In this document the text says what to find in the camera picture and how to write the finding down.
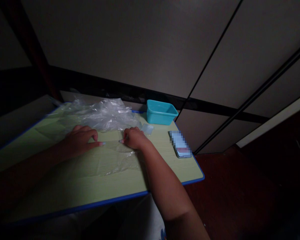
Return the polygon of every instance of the blue table edge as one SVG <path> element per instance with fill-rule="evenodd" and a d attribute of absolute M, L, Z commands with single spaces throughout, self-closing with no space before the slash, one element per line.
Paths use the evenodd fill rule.
<path fill-rule="evenodd" d="M 59 107 L 57 107 L 56 109 L 54 109 L 53 111 L 51 111 L 49 114 L 53 113 L 58 108 Z M 134 110 L 132 110 L 132 112 L 134 112 L 134 113 L 145 113 L 143 111 L 134 111 Z M 15 139 L 17 139 L 21 135 L 23 135 L 25 132 L 27 132 L 29 129 L 31 129 L 33 126 L 35 126 L 36 124 L 38 124 L 39 122 L 41 122 L 45 118 L 46 117 L 42 118 L 41 120 L 39 120 L 35 124 L 31 125 L 25 131 L 23 131 L 21 134 L 19 134 L 17 137 L 15 137 L 11 141 L 9 141 L 7 144 L 5 144 L 3 147 L 1 147 L 0 150 L 3 149 L 3 148 L 5 148 L 7 145 L 9 145 L 11 142 L 13 142 Z M 186 181 L 186 182 L 182 182 L 181 184 L 183 186 L 185 186 L 187 184 L 191 184 L 191 183 L 200 182 L 200 181 L 204 180 L 204 178 L 205 178 L 204 173 L 203 173 L 200 165 L 198 164 L 195 156 L 193 154 L 192 154 L 192 156 L 193 156 L 194 160 L 196 161 L 196 163 L 197 163 L 197 165 L 198 165 L 198 167 L 199 167 L 199 169 L 200 169 L 203 177 L 202 178 L 198 178 L 198 179 L 194 179 L 194 180 L 190 180 L 190 181 Z M 81 205 L 81 206 L 77 206 L 77 207 L 73 207 L 73 208 L 68 208 L 68 209 L 64 209 L 64 210 L 53 212 L 53 213 L 48 213 L 48 214 L 44 214 L 44 215 L 40 215 L 40 216 L 35 216 L 35 217 L 30 217 L 30 218 L 22 219 L 22 220 L 19 220 L 19 221 L 16 221 L 16 222 L 6 223 L 4 226 L 5 227 L 14 227 L 14 226 L 25 225 L 25 224 L 29 224 L 29 223 L 33 223 L 33 222 L 37 222 L 37 221 L 43 221 L 43 220 L 47 220 L 47 219 L 50 219 L 50 218 L 60 217 L 60 216 L 63 216 L 63 215 L 67 215 L 67 214 L 71 214 L 71 213 L 75 213 L 75 212 L 87 210 L 89 208 L 100 207 L 100 206 L 107 205 L 107 204 L 110 204 L 110 203 L 116 203 L 116 202 L 121 202 L 121 201 L 124 201 L 124 200 L 129 200 L 129 199 L 132 199 L 132 198 L 136 198 L 136 197 L 142 197 L 142 196 L 147 195 L 148 193 L 150 193 L 150 191 L 147 190 L 147 191 L 133 193 L 133 194 L 129 194 L 129 195 L 121 196 L 121 197 L 116 197 L 116 198 L 111 198 L 111 199 L 103 200 L 103 201 L 100 201 L 100 202 L 89 203 L 89 204 L 85 204 L 85 205 Z"/>

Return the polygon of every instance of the green tabletop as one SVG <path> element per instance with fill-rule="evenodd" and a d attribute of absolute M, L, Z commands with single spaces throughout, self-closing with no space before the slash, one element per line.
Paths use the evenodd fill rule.
<path fill-rule="evenodd" d="M 138 115 L 142 124 L 147 123 L 146 113 Z M 0 171 L 55 144 L 56 139 L 49 134 L 60 131 L 57 121 L 58 118 L 45 118 L 2 148 Z M 170 126 L 151 125 L 154 130 L 147 137 L 179 180 L 183 184 L 203 180 L 194 157 L 179 159 L 175 154 L 168 134 L 178 130 L 175 122 Z M 5 222 L 29 222 L 145 195 L 149 188 L 141 154 L 129 154 L 130 149 L 119 146 L 120 131 L 98 135 L 98 141 L 107 142 L 105 146 L 54 167 L 5 217 Z"/>

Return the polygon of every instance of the finger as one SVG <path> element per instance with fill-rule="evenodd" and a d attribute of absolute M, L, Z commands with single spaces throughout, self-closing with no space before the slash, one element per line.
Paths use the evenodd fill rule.
<path fill-rule="evenodd" d="M 83 126 L 81 126 L 81 125 L 77 125 L 77 126 L 75 126 L 74 128 L 73 128 L 73 130 L 72 131 L 78 131 L 80 128 L 82 128 Z"/>
<path fill-rule="evenodd" d="M 92 136 L 92 138 L 93 138 L 94 141 L 98 141 L 98 132 L 97 131 L 96 131 L 96 134 L 94 134 Z"/>
<path fill-rule="evenodd" d="M 102 145 L 105 145 L 106 143 L 105 142 L 93 142 L 93 143 L 88 143 L 88 149 L 92 149 L 92 148 L 95 148 L 95 147 L 99 147 L 99 146 L 102 146 Z"/>
<path fill-rule="evenodd" d="M 129 134 L 130 132 L 130 129 L 129 128 L 126 128 L 123 132 L 123 140 L 127 138 L 127 135 Z"/>
<path fill-rule="evenodd" d="M 84 135 L 87 136 L 88 138 L 93 137 L 93 140 L 94 140 L 95 136 L 97 136 L 97 139 L 98 139 L 98 133 L 97 133 L 97 130 L 95 130 L 95 129 L 86 131 Z"/>
<path fill-rule="evenodd" d="M 91 130 L 91 127 L 89 127 L 89 126 L 84 126 L 84 127 L 80 128 L 80 131 L 84 131 L 84 132 L 87 132 L 90 130 Z"/>
<path fill-rule="evenodd" d="M 123 143 L 125 145 L 128 145 L 128 142 L 129 142 L 129 139 L 122 139 L 121 140 L 121 143 Z"/>

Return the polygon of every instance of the blue container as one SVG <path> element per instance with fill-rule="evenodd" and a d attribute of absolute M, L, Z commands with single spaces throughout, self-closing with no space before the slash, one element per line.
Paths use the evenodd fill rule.
<path fill-rule="evenodd" d="M 147 121 L 150 124 L 170 125 L 178 116 L 176 108 L 170 103 L 148 100 L 147 107 Z"/>

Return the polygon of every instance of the child's hand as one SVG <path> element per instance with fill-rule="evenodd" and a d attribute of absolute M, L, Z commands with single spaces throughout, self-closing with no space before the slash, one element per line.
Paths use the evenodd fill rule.
<path fill-rule="evenodd" d="M 88 143 L 90 138 L 93 138 L 94 142 Z M 65 139 L 53 146 L 53 150 L 63 160 L 78 157 L 84 154 L 88 150 L 101 146 L 103 142 L 97 142 L 98 133 L 96 130 L 91 129 L 89 126 L 77 125 L 69 132 Z"/>
<path fill-rule="evenodd" d="M 122 143 L 128 145 L 133 149 L 142 149 L 148 144 L 151 144 L 150 140 L 144 135 L 143 131 L 140 131 L 138 127 L 126 128 L 123 134 Z"/>

